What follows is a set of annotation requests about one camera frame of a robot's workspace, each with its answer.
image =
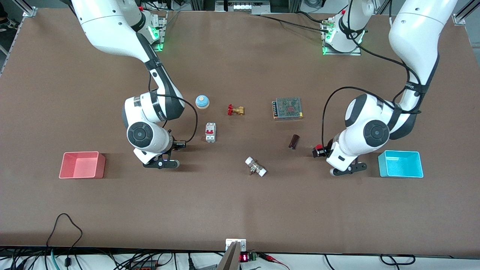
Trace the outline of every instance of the red plastic bin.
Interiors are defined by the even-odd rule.
[[[105,170],[105,156],[98,151],[66,152],[60,168],[60,179],[102,178]]]

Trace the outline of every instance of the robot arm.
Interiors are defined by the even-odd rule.
[[[169,154],[178,144],[156,123],[180,117],[185,104],[177,98],[158,96],[182,98],[150,46],[158,39],[151,22],[155,15],[141,12],[133,0],[72,0],[72,5],[93,46],[109,54],[135,57],[153,76],[158,89],[127,99],[122,111],[123,121],[127,138],[143,164],[151,163],[164,153]]]
[[[368,94],[355,98],[345,114],[346,129],[337,134],[325,150],[327,162],[339,171],[351,170],[362,154],[381,148],[388,139],[410,133],[439,60],[438,38],[456,0],[407,0],[389,34],[390,45],[418,76],[409,73],[401,101],[385,102]],[[323,149],[317,151],[322,155]]]

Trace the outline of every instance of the cable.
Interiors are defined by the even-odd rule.
[[[323,20],[316,20],[316,19],[314,19],[313,17],[311,17],[308,13],[303,12],[303,11],[297,11],[297,12],[295,12],[295,13],[297,13],[297,14],[303,14],[303,15],[307,16],[307,18],[309,18],[311,21],[316,22],[316,23],[319,23],[319,24],[321,24],[322,21],[323,21]]]
[[[372,95],[374,97],[376,97],[378,100],[380,100],[381,102],[383,102],[385,105],[387,105],[388,107],[390,107],[391,109],[395,109],[394,106],[390,105],[390,103],[386,102],[383,98],[379,97],[378,95],[370,92],[370,91],[367,91],[365,89],[362,89],[362,88],[359,88],[359,87],[354,87],[354,86],[344,86],[344,87],[341,87],[335,91],[333,91],[330,96],[328,97],[327,101],[325,102],[325,107],[324,107],[324,111],[322,113],[322,146],[323,146],[323,150],[324,150],[324,154],[326,157],[328,157],[327,155],[327,152],[326,152],[326,149],[325,149],[325,143],[324,143],[324,122],[325,122],[325,111],[327,109],[327,105],[328,105],[328,102],[330,101],[330,99],[333,97],[333,95],[340,91],[340,90],[343,90],[343,89],[355,89],[355,90],[358,90],[358,91],[361,91],[361,92],[364,92],[366,94],[369,94],[369,95]]]
[[[262,16],[262,15],[256,15],[256,16],[259,16],[259,17],[262,17],[262,18],[268,18],[268,19],[275,20],[275,21],[278,21],[278,22],[281,22],[281,23],[294,25],[294,26],[297,26],[297,27],[302,27],[302,28],[306,28],[306,29],[311,29],[311,30],[315,30],[315,31],[328,33],[328,30],[326,30],[326,29],[320,29],[320,28],[310,27],[310,26],[306,26],[306,25],[299,25],[299,24],[296,24],[296,23],[287,22],[287,21],[284,21],[284,20],[280,20],[280,19],[273,18],[273,17],[268,17],[268,16]]]
[[[190,102],[184,100],[183,98],[179,98],[177,96],[172,96],[172,95],[162,95],[162,94],[157,94],[158,97],[166,97],[166,98],[176,98],[176,99],[179,99],[185,103],[187,103],[192,109],[193,109],[193,112],[195,112],[195,129],[193,130],[193,134],[192,136],[190,137],[190,139],[186,140],[185,142],[188,143],[190,142],[193,137],[195,137],[195,133],[197,133],[197,127],[198,127],[198,114],[197,114],[197,110],[195,109],[195,107],[190,104]]]
[[[164,254],[164,253],[160,254],[160,256],[158,256],[158,258],[156,259],[156,266],[157,266],[157,267],[167,265],[167,264],[168,264],[170,261],[172,261],[172,259],[173,259],[173,253],[170,252],[170,259],[168,259],[168,261],[167,261],[166,263],[164,263],[164,264],[159,264],[159,263],[158,263],[158,260],[160,260],[160,257],[162,257],[163,254]]]
[[[324,254],[324,256],[325,256],[325,260],[327,261],[328,267],[330,267],[331,270],[335,270],[335,268],[333,268],[333,266],[330,264],[330,261],[328,260],[327,254]]]
[[[178,268],[177,268],[177,253],[173,253],[173,260],[175,261],[175,270],[178,270]]]
[[[148,92],[151,91],[151,90],[150,90],[150,82],[151,82],[151,80],[152,80],[152,77],[149,76],[149,77],[148,77]],[[176,99],[178,99],[178,100],[181,100],[181,101],[187,103],[187,104],[193,109],[193,112],[195,112],[195,129],[193,130],[193,134],[192,134],[192,136],[190,137],[190,139],[188,139],[187,141],[185,141],[185,142],[187,142],[187,143],[190,142],[190,141],[193,139],[193,137],[195,137],[195,134],[197,133],[197,127],[198,127],[198,113],[197,113],[197,110],[195,109],[195,107],[194,107],[190,102],[184,100],[183,98],[179,98],[179,97],[177,97],[177,96],[163,95],[163,94],[157,94],[157,96],[158,96],[158,97],[166,97],[166,98],[176,98]],[[165,123],[163,124],[162,128],[167,124],[167,121],[168,121],[168,120],[165,120]]]
[[[339,14],[340,12],[342,12],[344,9],[346,9],[348,7],[348,5],[346,5],[345,7],[343,7],[343,9],[341,9],[339,12],[337,12],[337,14]]]
[[[80,262],[78,261],[77,254],[74,254],[74,256],[75,256],[75,260],[77,261],[78,268],[80,268],[80,270],[84,270],[84,269],[82,268],[82,265],[80,265]]]
[[[52,258],[53,266],[55,266],[55,269],[60,270],[60,267],[57,264],[57,261],[55,260],[55,256],[53,255],[53,248],[50,250],[50,257]]]
[[[385,257],[389,257],[393,263],[389,263],[389,262],[386,262],[384,261],[384,256]],[[412,265],[415,263],[415,261],[417,260],[416,257],[414,255],[408,255],[407,257],[409,258],[412,258],[413,260],[411,262],[397,262],[393,257],[392,255],[390,254],[381,254],[380,255],[380,260],[382,261],[382,263],[386,264],[386,265],[389,265],[389,266],[395,266],[397,270],[400,270],[400,265]]]
[[[352,8],[352,3],[353,3],[353,0],[350,1],[349,8],[348,8],[349,11],[350,11],[351,8]],[[350,13],[351,13],[351,12],[348,12],[348,18],[347,18],[347,20],[348,20],[348,21],[347,21],[347,26],[348,26],[349,29],[351,29],[351,28],[350,28]],[[353,38],[352,33],[350,33],[350,38],[353,40],[353,42],[354,42],[360,49],[364,50],[365,52],[367,52],[367,53],[369,53],[369,54],[371,54],[371,55],[373,55],[373,56],[376,56],[376,57],[378,57],[378,58],[381,58],[381,59],[384,59],[384,60],[393,62],[393,63],[395,63],[395,64],[398,64],[398,65],[404,67],[406,70],[410,71],[410,72],[415,76],[415,78],[417,79],[418,84],[420,84],[420,78],[418,77],[418,75],[417,75],[411,68],[409,68],[405,63],[399,62],[399,61],[397,61],[397,60],[393,60],[393,59],[391,59],[391,58],[388,58],[388,57],[385,57],[385,56],[376,54],[376,53],[374,53],[374,52],[371,52],[371,51],[365,49],[362,45],[360,45],[360,44]],[[398,96],[399,96],[401,93],[403,93],[404,91],[405,91],[405,88],[403,88],[403,89],[395,96],[395,98],[393,99],[393,103],[395,103],[396,97],[398,97]],[[421,104],[421,100],[422,100],[422,97],[421,97],[421,99],[419,99],[419,101],[417,102],[417,105],[416,105],[413,109],[411,109],[411,110],[409,110],[409,111],[402,110],[402,113],[410,113],[410,114],[420,113],[420,111],[418,111],[418,107],[419,107],[420,104]]]
[[[78,231],[80,232],[80,236],[78,237],[77,241],[75,241],[75,242],[73,243],[73,245],[68,249],[67,258],[66,258],[66,260],[67,260],[67,259],[69,259],[70,251],[71,251],[72,248],[78,243],[78,241],[80,241],[80,239],[82,238],[82,236],[83,236],[83,234],[84,234],[84,232],[82,231],[82,229],[80,229],[80,227],[78,227],[77,224],[75,224],[75,223],[73,222],[72,218],[71,218],[67,213],[61,213],[60,215],[57,216],[57,219],[55,220],[55,224],[53,225],[53,230],[52,230],[52,232],[50,233],[50,235],[48,236],[48,239],[47,239],[47,242],[46,242],[46,244],[45,244],[45,247],[46,247],[46,249],[48,249],[48,243],[50,242],[50,239],[52,238],[53,233],[55,232],[55,228],[57,227],[57,223],[58,223],[58,221],[59,221],[59,218],[60,218],[61,216],[63,216],[63,215],[64,215],[64,216],[67,216],[67,218],[70,220],[70,223],[71,223],[75,228],[77,228]],[[45,266],[47,266],[47,255],[46,255],[46,254],[45,254]]]

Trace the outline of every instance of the power cord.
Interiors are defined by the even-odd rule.
[[[351,8],[352,8],[352,3],[353,3],[353,0],[350,1],[349,8],[348,8],[349,10],[351,10]],[[347,16],[347,17],[348,17],[348,18],[347,18],[347,20],[348,20],[348,21],[347,21],[347,26],[348,26],[349,29],[351,29],[351,28],[350,28],[350,12],[348,12],[348,16]],[[378,58],[381,58],[381,59],[384,59],[384,60],[393,62],[393,63],[395,63],[395,64],[398,64],[398,65],[404,67],[406,70],[410,71],[410,72],[415,76],[415,78],[417,79],[418,84],[420,84],[420,78],[418,77],[418,75],[417,75],[411,68],[409,68],[405,63],[399,62],[399,61],[397,61],[397,60],[393,60],[393,59],[391,59],[391,58],[388,58],[388,57],[385,57],[385,56],[382,56],[382,55],[379,55],[379,54],[376,54],[376,53],[374,53],[374,52],[371,52],[371,51],[365,49],[362,45],[360,45],[360,44],[353,38],[352,33],[350,33],[349,36],[350,36],[350,39],[355,43],[355,45],[357,45],[360,49],[364,50],[365,52],[367,52],[367,53],[369,53],[369,54],[371,54],[371,55],[373,55],[373,56],[376,56],[376,57],[378,57]],[[406,89],[406,88],[403,88],[398,94],[395,95],[394,99],[392,100],[392,102],[393,102],[394,104],[395,104],[395,99],[396,99],[398,96],[400,96],[400,95],[405,91],[405,89]],[[421,94],[419,102],[417,103],[417,105],[416,105],[413,109],[411,109],[411,110],[409,110],[409,111],[402,110],[402,113],[415,113],[415,112],[418,112],[418,107],[419,107],[420,104],[421,104],[421,101],[422,101],[422,99],[423,99],[423,95],[424,95],[424,94]]]
[[[188,253],[188,270],[197,270],[195,265],[193,264],[192,257],[190,256],[190,252]]]
[[[274,21],[281,22],[281,23],[286,23],[286,24],[293,25],[293,26],[296,26],[296,27],[302,27],[302,28],[305,28],[305,29],[310,29],[310,30],[315,30],[315,31],[328,33],[328,30],[325,30],[325,29],[310,27],[310,26],[306,26],[306,25],[300,25],[300,24],[284,21],[284,20],[281,20],[281,19],[273,18],[273,17],[263,16],[263,15],[256,15],[256,16],[259,16],[259,17],[262,17],[262,18],[268,18],[270,20],[274,20]]]
[[[310,14],[308,14],[308,13],[306,13],[306,12],[303,12],[303,11],[297,11],[297,12],[295,12],[295,13],[296,13],[296,14],[303,14],[303,15],[305,15],[307,18],[309,18],[311,21],[316,22],[316,23],[319,23],[319,24],[321,24],[322,21],[324,21],[324,20],[316,20],[316,19],[314,19],[313,17],[311,17]]]
[[[52,232],[50,233],[50,235],[48,236],[48,239],[47,239],[47,242],[45,243],[45,253],[44,253],[44,260],[45,260],[45,269],[48,270],[48,266],[47,266],[47,250],[48,250],[48,243],[50,242],[50,239],[52,238],[53,236],[53,233],[55,232],[55,229],[57,228],[57,223],[59,221],[59,218],[61,216],[66,216],[68,218],[68,220],[70,221],[70,223],[78,229],[78,231],[80,232],[80,236],[78,237],[77,241],[75,241],[72,246],[68,249],[68,252],[67,252],[67,258],[65,259],[65,266],[67,267],[67,270],[68,270],[68,267],[70,266],[71,264],[71,259],[69,257],[70,255],[70,251],[72,250],[72,248],[78,243],[78,241],[80,241],[80,239],[82,238],[84,232],[82,231],[82,229],[80,229],[80,227],[77,226],[77,224],[75,224],[72,220],[72,218],[67,214],[67,213],[61,213],[60,215],[57,216],[57,218],[55,219],[55,224],[53,225],[53,230]]]
[[[384,260],[384,257],[389,257],[393,263],[389,263],[389,262],[386,262]],[[382,261],[382,263],[386,264],[386,265],[389,265],[389,266],[395,266],[396,267],[396,270],[400,270],[400,265],[412,265],[415,263],[415,261],[417,260],[416,257],[414,255],[408,255],[407,257],[409,258],[412,258],[413,260],[411,262],[397,262],[392,255],[390,254],[381,254],[380,255],[380,260]]]
[[[152,81],[152,76],[150,75],[148,77],[148,92],[151,92],[151,91],[154,91],[154,90],[151,90],[150,89],[150,84],[151,84],[151,81]],[[186,142],[190,142],[193,137],[195,137],[195,134],[197,133],[197,127],[198,127],[198,113],[197,113],[197,110],[195,109],[195,107],[188,101],[184,100],[183,98],[179,98],[177,96],[172,96],[172,95],[163,95],[163,94],[157,94],[157,97],[166,97],[166,98],[175,98],[175,99],[178,99],[178,100],[181,100],[185,103],[187,103],[192,109],[193,109],[193,112],[195,112],[195,129],[193,130],[193,134],[192,136],[190,137],[190,139],[188,139]],[[163,124],[162,128],[165,127],[165,125],[167,124],[167,121],[168,120],[165,120],[165,123]]]
[[[335,268],[333,268],[333,266],[330,264],[330,261],[328,260],[327,254],[324,254],[324,256],[325,256],[325,260],[327,261],[328,267],[330,267],[331,270],[335,270]]]
[[[277,263],[277,264],[280,264],[280,265],[283,265],[285,266],[288,270],[290,270],[290,267],[288,267],[286,264],[284,264],[283,262],[280,262],[279,260],[275,259],[274,257],[270,256],[270,255],[267,255],[265,253],[262,253],[262,252],[257,252],[257,255],[258,257],[268,261],[268,262],[273,262],[273,263]]]

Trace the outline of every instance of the brown tabletop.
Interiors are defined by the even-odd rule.
[[[297,14],[278,15],[316,25]],[[364,46],[396,57],[386,16],[373,16]],[[159,53],[183,96],[210,98],[176,170],[145,169],[126,138],[120,110],[147,91],[136,59],[91,46],[68,9],[40,9],[25,19],[0,77],[0,245],[44,245],[56,216],[83,229],[81,246],[222,250],[226,238],[271,252],[399,253],[480,256],[480,72],[464,27],[445,27],[440,63],[413,132],[385,149],[419,151],[425,177],[380,178],[370,168],[333,177],[320,143],[328,95],[358,86],[392,98],[405,71],[387,61],[323,56],[320,34],[244,13],[181,12]],[[325,140],[344,126],[348,103],[329,104]],[[271,101],[301,97],[305,118],[274,122]],[[244,116],[227,116],[227,106]],[[202,141],[217,124],[217,142]],[[191,135],[186,108],[167,128]],[[288,149],[293,134],[296,150]],[[100,151],[104,179],[61,180],[62,155]],[[248,175],[252,156],[268,169]],[[51,245],[71,245],[78,232],[60,221]]]

